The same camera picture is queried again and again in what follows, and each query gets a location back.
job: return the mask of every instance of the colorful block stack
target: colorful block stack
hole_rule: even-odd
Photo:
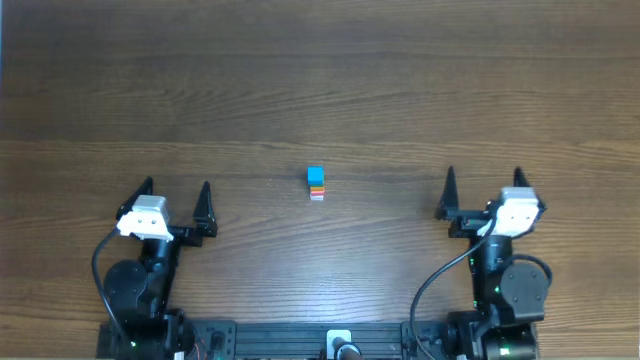
[[[324,168],[322,166],[309,166],[307,182],[309,183],[310,199],[324,201]]]

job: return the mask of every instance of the cable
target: cable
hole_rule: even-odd
[[[525,261],[530,261],[532,263],[535,263],[536,265],[540,266],[540,268],[542,269],[542,271],[544,271],[544,274],[547,276],[547,279],[549,280],[549,287],[551,287],[551,283],[553,282],[553,271],[551,271],[551,267],[549,265],[547,265],[546,262],[540,260],[539,258],[532,256],[532,255],[526,255],[526,254],[514,254],[511,255],[507,261],[505,261],[505,264],[511,265],[512,262],[514,262],[515,260],[525,260]]]
[[[104,287],[102,286],[102,281],[100,280],[100,274],[98,271],[98,256],[100,256],[100,252],[105,247],[105,245],[107,245],[109,240],[111,240],[116,235],[118,235],[118,228],[114,227],[113,230],[111,230],[111,232],[107,234],[107,236],[104,239],[102,239],[102,241],[100,241],[98,246],[96,246],[96,249],[93,251],[93,257],[91,258],[91,270],[93,272],[93,280],[95,280],[96,282],[96,287],[98,288],[98,293],[100,294],[100,298],[104,303],[104,307],[107,308],[107,313],[111,318],[111,323],[113,324],[113,327],[116,329],[116,332],[122,338],[122,341],[126,344],[127,348],[129,348],[129,352],[132,354],[135,360],[137,359],[135,351],[133,351],[133,349],[129,347],[129,344],[130,344],[129,337],[127,336],[127,333],[124,332],[124,329],[122,328],[122,326],[120,326],[118,319],[116,319],[116,316],[113,314],[113,310],[111,310],[111,305],[109,305],[109,300],[107,299],[107,296],[104,293]]]
[[[422,350],[422,352],[425,355],[427,355],[427,357],[429,359],[431,359],[431,360],[436,360],[436,358],[433,357],[433,355],[431,355],[429,350],[427,350],[422,345],[422,342],[420,341],[420,338],[418,337],[418,331],[416,329],[415,319],[416,319],[416,308],[418,307],[418,302],[420,301],[420,298],[422,297],[422,294],[425,292],[425,290],[427,290],[427,287],[429,287],[429,285],[431,285],[431,283],[434,282],[438,278],[438,276],[442,275],[445,271],[447,271],[447,270],[451,269],[452,267],[454,267],[457,263],[462,261],[469,254],[471,254],[474,251],[478,250],[478,248],[480,248],[480,246],[482,246],[482,244],[484,244],[487,241],[487,239],[489,239],[489,237],[491,236],[491,233],[493,232],[493,229],[496,227],[496,222],[497,221],[496,221],[495,218],[492,219],[491,225],[489,226],[489,229],[485,232],[485,235],[482,238],[480,238],[480,240],[478,242],[476,242],[467,251],[465,251],[462,254],[458,255],[458,257],[456,257],[455,259],[453,259],[453,260],[449,261],[448,263],[444,264],[440,269],[436,270],[436,272],[431,274],[431,276],[429,276],[427,281],[425,281],[424,284],[422,284],[422,286],[416,292],[416,295],[413,297],[413,302],[411,303],[411,310],[409,311],[409,326],[411,327],[411,331],[413,332],[413,337],[416,339],[416,343],[418,344],[418,348],[420,348],[420,350]]]

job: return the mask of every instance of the blue block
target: blue block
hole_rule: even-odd
[[[309,166],[307,181],[309,186],[324,185],[324,168],[322,166]]]

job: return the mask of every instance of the wood grain surface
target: wood grain surface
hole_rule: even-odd
[[[640,3],[5,0],[0,356],[90,357],[91,253],[145,176],[189,224],[172,305],[240,322],[404,321],[466,242],[432,219],[521,165],[549,205],[519,252],[556,280],[544,357],[637,356]],[[306,166],[328,194],[310,203]],[[101,269],[140,244],[112,242]],[[471,308],[459,266],[419,317]]]

